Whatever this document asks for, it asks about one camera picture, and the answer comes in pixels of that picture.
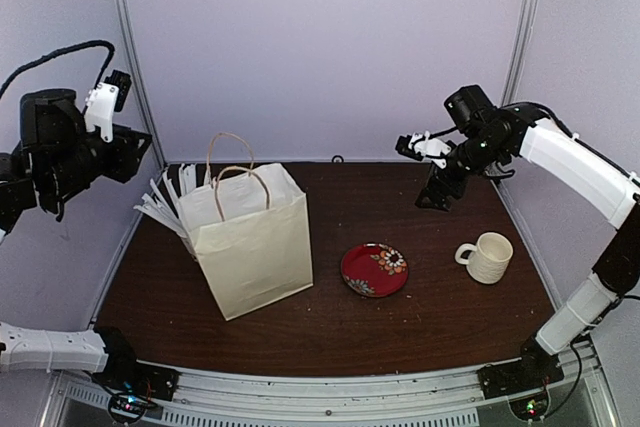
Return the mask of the cream paper bag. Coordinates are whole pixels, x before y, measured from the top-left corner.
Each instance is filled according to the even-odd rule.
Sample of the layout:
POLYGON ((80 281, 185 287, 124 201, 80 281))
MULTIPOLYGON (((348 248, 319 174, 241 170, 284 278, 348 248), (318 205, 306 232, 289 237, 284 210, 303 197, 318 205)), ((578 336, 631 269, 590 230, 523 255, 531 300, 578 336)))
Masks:
POLYGON ((227 321, 313 286, 307 195, 280 163, 231 165, 181 197, 189 245, 227 321))

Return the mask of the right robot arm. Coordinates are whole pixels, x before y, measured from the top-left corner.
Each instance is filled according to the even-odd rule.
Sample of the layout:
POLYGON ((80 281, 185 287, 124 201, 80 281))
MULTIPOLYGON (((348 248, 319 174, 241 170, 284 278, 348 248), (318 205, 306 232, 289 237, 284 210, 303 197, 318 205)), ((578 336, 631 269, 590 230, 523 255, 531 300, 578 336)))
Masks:
POLYGON ((549 107, 519 101, 495 105, 478 85, 459 88, 444 102, 458 143, 444 132, 410 134, 396 149, 429 164, 416 204, 447 212, 472 176, 521 159, 569 188, 593 208, 614 235, 586 279, 521 347, 512 377, 535 387, 557 355, 594 328, 639 283, 639 176, 619 166, 571 131, 549 107))

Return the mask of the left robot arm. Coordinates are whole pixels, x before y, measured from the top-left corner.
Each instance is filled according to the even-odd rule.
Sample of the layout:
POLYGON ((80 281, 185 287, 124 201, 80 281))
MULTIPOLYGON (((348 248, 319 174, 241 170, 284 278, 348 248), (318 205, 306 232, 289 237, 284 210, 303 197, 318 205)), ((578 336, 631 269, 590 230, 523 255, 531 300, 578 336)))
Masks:
MULTIPOLYGON (((20 141, 1 156, 1 234, 39 207, 62 219, 66 203, 100 177, 131 180, 152 143, 150 134, 115 125, 110 137, 89 130, 72 89, 45 89, 20 100, 20 141)), ((116 329, 63 332, 1 325, 1 369, 104 373, 123 391, 144 380, 116 329)))

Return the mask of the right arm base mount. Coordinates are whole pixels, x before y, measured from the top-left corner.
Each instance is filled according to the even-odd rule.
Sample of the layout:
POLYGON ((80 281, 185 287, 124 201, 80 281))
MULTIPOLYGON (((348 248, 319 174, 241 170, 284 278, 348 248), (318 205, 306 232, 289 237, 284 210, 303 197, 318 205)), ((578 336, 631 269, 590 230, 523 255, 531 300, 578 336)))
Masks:
POLYGON ((512 396, 529 390, 541 389, 545 385, 562 381, 561 367, 552 367, 546 372, 527 370, 521 361, 486 365, 477 371, 480 387, 486 400, 512 396))

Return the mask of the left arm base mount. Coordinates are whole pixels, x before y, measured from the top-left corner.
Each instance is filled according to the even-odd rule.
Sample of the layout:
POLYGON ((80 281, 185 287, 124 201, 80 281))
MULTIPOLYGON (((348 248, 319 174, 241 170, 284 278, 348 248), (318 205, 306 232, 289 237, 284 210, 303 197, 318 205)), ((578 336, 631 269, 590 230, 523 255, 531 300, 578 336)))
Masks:
POLYGON ((135 394, 144 399, 172 401, 180 374, 177 370, 136 363, 128 371, 93 373, 96 383, 114 392, 135 394))

